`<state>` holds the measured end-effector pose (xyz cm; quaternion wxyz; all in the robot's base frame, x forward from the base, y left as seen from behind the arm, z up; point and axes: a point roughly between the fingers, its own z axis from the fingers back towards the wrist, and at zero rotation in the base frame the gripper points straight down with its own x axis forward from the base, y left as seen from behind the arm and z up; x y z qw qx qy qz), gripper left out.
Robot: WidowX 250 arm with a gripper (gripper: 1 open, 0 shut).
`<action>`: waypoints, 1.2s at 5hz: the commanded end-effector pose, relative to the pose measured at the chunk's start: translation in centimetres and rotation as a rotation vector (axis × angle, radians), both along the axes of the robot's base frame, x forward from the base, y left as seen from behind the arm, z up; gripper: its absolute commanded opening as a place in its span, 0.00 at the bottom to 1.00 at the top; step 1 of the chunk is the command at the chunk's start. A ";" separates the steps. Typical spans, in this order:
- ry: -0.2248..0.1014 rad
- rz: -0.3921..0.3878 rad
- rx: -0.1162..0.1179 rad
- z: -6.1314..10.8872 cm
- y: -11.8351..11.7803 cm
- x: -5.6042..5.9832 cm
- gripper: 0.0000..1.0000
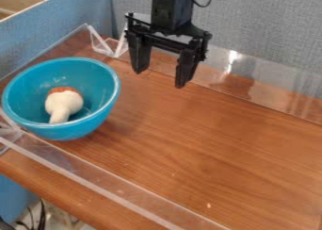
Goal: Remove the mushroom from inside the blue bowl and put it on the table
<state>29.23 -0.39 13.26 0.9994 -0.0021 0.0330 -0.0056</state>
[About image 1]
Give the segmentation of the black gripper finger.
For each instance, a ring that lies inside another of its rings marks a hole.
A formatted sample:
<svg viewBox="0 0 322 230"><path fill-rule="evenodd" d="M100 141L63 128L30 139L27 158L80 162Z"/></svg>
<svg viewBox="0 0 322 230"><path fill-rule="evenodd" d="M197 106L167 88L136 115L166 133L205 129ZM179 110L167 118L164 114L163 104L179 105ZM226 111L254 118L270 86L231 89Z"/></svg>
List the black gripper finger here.
<svg viewBox="0 0 322 230"><path fill-rule="evenodd" d="M132 31L127 32L127 41L132 69L140 74L150 66L152 46L146 37Z"/></svg>
<svg viewBox="0 0 322 230"><path fill-rule="evenodd" d="M175 87L178 89L180 89L186 85L186 83L193 79L199 62L202 60L203 54L201 49L182 50L175 74Z"/></svg>

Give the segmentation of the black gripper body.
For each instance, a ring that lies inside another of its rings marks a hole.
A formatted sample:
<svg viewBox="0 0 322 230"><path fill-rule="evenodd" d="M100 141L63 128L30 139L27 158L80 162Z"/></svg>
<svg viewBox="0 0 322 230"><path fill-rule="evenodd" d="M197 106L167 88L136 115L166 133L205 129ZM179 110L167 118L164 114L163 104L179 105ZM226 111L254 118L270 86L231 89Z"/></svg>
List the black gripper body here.
<svg viewBox="0 0 322 230"><path fill-rule="evenodd" d="M159 47L174 53L183 49L206 53L213 35L193 24L194 7L206 8L211 0L152 0L151 14L126 13L126 39L136 53Z"/></svg>

